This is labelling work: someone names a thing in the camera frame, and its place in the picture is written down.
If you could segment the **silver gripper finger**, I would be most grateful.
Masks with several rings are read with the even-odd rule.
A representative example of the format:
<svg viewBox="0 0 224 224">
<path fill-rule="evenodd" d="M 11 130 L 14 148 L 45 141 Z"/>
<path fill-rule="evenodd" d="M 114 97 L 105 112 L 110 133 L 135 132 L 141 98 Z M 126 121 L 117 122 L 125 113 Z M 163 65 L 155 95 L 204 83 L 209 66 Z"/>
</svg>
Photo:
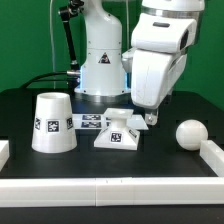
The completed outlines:
<svg viewBox="0 0 224 224">
<path fill-rule="evenodd" d="M 154 126 L 158 120 L 157 109 L 146 109 L 145 110 L 145 122 L 147 125 Z"/>
</svg>

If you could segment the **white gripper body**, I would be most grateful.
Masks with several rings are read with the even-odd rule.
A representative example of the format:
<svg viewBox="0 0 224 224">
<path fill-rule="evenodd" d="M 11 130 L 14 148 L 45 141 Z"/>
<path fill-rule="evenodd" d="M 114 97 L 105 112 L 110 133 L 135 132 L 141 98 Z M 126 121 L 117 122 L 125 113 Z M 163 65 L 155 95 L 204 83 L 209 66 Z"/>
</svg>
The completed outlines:
<svg viewBox="0 0 224 224">
<path fill-rule="evenodd" d="M 157 109 L 173 88 L 186 65 L 187 55 L 131 48 L 122 54 L 122 64 L 131 74 L 131 99 L 137 106 Z"/>
</svg>

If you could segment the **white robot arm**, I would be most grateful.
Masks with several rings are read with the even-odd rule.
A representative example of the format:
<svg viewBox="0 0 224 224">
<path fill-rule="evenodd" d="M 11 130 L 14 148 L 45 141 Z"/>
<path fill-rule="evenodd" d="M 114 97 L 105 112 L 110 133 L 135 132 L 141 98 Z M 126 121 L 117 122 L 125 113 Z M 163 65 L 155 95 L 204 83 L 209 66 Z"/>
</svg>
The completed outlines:
<svg viewBox="0 0 224 224">
<path fill-rule="evenodd" d="M 145 122 L 156 124 L 160 104 L 185 69 L 187 48 L 197 42 L 205 0 L 142 0 L 126 52 L 121 22 L 102 0 L 83 1 L 87 50 L 76 92 L 97 102 L 129 93 L 145 109 Z"/>
</svg>

